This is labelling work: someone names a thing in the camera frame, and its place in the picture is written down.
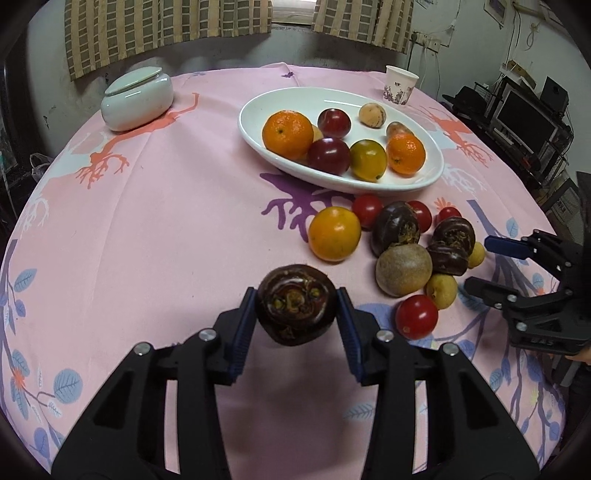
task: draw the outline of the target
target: person's hand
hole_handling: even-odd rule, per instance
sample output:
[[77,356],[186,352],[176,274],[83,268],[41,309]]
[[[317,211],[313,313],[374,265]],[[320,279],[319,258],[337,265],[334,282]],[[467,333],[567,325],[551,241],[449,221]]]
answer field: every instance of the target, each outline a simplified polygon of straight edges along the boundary
[[584,362],[587,365],[591,365],[591,345],[585,347],[581,353],[575,356],[567,356],[569,360],[574,360],[576,362]]

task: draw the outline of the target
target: cable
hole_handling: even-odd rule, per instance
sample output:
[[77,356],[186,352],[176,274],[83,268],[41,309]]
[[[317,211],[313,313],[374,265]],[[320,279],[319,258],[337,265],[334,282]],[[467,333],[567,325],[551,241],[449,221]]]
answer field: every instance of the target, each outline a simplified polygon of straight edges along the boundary
[[515,48],[517,49],[517,45],[519,44],[519,35],[521,34],[521,14],[519,10],[515,9],[517,15],[519,16],[519,29],[517,30],[517,41],[515,42]]
[[435,52],[435,62],[437,63],[437,78],[439,79],[437,83],[437,93],[435,94],[435,101],[439,101],[439,89],[441,88],[441,71],[439,70],[439,53]]

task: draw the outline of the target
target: screw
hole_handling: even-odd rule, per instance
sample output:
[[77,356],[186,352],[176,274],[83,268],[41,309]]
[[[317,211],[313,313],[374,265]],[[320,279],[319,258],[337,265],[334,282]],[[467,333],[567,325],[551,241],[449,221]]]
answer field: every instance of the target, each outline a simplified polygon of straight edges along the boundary
[[211,342],[217,337],[217,332],[213,328],[206,328],[199,332],[199,338],[204,342]]
[[457,347],[455,343],[444,343],[443,353],[449,356],[454,356],[460,353],[460,349]]
[[134,353],[142,356],[148,353],[152,349],[152,345],[147,342],[140,342],[134,346]]
[[375,334],[376,338],[380,342],[388,343],[394,340],[394,333],[392,330],[380,330],[378,333]]

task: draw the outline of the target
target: small yellow fruit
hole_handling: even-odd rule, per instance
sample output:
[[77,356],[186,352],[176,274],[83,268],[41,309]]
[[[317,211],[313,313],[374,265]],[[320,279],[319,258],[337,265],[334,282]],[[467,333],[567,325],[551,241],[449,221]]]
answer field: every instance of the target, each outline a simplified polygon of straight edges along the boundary
[[320,131],[320,128],[318,128],[315,125],[312,125],[312,130],[314,130],[314,140],[313,140],[313,142],[315,142],[316,140],[320,140],[320,139],[324,138],[324,135]]
[[425,286],[425,293],[438,310],[450,307],[457,296],[457,282],[451,275],[435,273]]
[[386,123],[386,110],[377,103],[366,103],[359,109],[359,121],[371,128],[382,128]]
[[468,257],[468,268],[476,268],[484,262],[485,257],[486,250],[484,250],[484,246],[480,242],[476,242],[474,244],[474,250],[472,250],[471,255]]

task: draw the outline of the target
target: window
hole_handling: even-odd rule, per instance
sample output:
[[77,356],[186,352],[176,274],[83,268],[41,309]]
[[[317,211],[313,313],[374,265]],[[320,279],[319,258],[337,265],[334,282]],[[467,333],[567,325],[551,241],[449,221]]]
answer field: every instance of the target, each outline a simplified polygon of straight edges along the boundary
[[312,25],[316,0],[273,0],[273,21]]

